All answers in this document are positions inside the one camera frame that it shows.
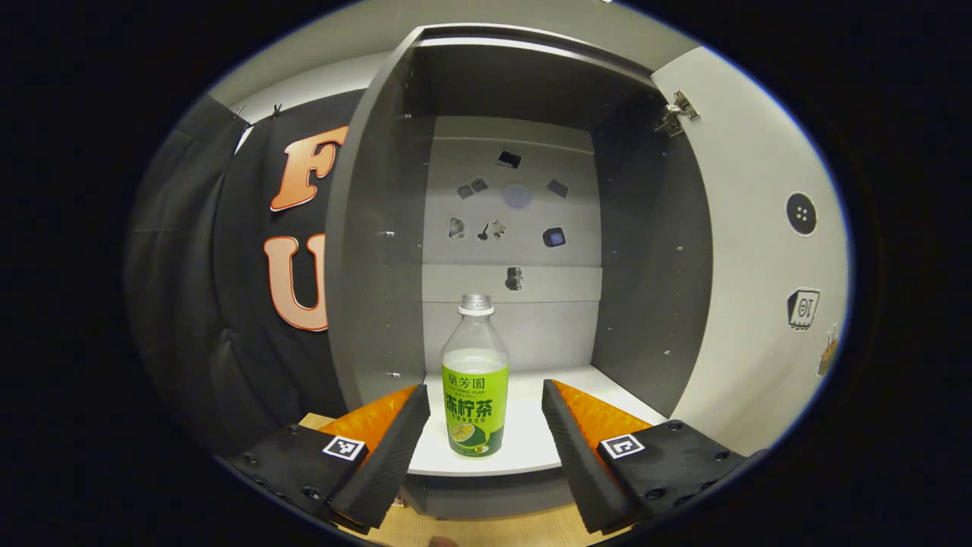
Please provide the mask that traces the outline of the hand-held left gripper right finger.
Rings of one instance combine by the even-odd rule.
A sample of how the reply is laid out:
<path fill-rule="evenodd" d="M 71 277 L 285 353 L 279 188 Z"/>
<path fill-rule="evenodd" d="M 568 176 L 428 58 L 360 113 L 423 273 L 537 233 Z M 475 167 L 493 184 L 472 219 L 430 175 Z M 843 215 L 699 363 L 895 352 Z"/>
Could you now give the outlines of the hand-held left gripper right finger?
<path fill-rule="evenodd" d="M 590 533 L 662 526 L 764 456 L 743 456 L 683 420 L 649 425 L 552 378 L 544 381 L 541 409 Z"/>

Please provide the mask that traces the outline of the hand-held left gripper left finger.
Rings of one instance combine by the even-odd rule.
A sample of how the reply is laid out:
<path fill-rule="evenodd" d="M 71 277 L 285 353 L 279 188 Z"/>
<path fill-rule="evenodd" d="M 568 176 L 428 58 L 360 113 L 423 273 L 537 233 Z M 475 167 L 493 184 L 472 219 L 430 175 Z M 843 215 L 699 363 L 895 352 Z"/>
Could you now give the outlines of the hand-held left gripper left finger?
<path fill-rule="evenodd" d="M 398 496 L 430 414 L 427 385 L 414 384 L 325 426 L 282 427 L 228 468 L 309 518 L 367 533 Z"/>

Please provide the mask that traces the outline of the green label bottle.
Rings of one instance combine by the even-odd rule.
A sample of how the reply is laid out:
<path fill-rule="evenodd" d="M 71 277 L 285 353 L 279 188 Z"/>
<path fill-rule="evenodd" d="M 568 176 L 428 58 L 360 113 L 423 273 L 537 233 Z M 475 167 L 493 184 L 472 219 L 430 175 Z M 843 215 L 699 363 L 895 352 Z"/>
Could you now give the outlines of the green label bottle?
<path fill-rule="evenodd" d="M 458 314 L 440 358 L 449 447 L 463 457 L 492 457 L 506 428 L 510 354 L 493 326 L 489 295 L 462 295 Z"/>

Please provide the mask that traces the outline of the grey cabinet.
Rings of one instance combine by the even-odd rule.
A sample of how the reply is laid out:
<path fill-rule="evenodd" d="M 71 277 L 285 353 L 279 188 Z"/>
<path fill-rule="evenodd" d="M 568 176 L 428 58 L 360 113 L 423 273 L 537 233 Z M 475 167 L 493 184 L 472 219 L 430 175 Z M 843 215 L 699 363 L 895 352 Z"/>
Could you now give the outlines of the grey cabinet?
<path fill-rule="evenodd" d="M 558 378 L 669 419 L 712 293 L 707 194 L 666 98 L 632 60 L 510 25 L 417 27 L 353 115 L 327 214 L 327 311 L 342 392 L 360 406 L 417 382 L 431 417 L 403 484 L 422 515 L 568 504 L 541 411 Z M 507 344 L 506 443 L 448 446 L 440 350 L 464 293 L 490 295 Z"/>

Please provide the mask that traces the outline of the beige cabinet door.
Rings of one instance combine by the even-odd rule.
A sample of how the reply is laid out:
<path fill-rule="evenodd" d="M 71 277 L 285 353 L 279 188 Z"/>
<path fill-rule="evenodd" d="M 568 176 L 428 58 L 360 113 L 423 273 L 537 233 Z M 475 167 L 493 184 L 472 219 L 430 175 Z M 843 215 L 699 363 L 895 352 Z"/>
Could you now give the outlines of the beige cabinet door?
<path fill-rule="evenodd" d="M 683 129 L 714 259 L 707 328 L 673 416 L 749 456 L 795 425 L 836 360 L 853 242 L 819 149 L 760 83 L 707 46 L 653 79 L 698 112 Z"/>

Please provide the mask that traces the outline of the metal door hinge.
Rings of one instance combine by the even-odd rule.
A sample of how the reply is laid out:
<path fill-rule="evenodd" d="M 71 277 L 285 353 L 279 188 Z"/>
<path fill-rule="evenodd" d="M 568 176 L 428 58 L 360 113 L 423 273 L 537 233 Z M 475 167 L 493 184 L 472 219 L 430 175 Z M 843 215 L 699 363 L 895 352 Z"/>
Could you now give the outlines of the metal door hinge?
<path fill-rule="evenodd" d="M 674 138 L 674 136 L 684 133 L 684 120 L 695 122 L 700 118 L 699 111 L 688 100 L 684 91 L 676 90 L 674 101 L 665 105 L 665 111 L 663 111 L 660 122 L 654 128 L 654 131 L 662 132 L 662 134 Z"/>

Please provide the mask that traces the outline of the black backdrop cloth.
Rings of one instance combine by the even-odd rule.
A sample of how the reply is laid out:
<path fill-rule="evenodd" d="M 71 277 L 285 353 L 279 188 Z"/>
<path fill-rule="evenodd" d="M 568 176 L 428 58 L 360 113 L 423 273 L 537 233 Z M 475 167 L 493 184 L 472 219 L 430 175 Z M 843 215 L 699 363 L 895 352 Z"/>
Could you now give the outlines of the black backdrop cloth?
<path fill-rule="evenodd" d="M 161 397 L 232 456 L 348 406 L 327 333 L 333 170 L 362 90 L 256 125 L 204 96 L 141 182 L 125 245 L 133 336 Z"/>

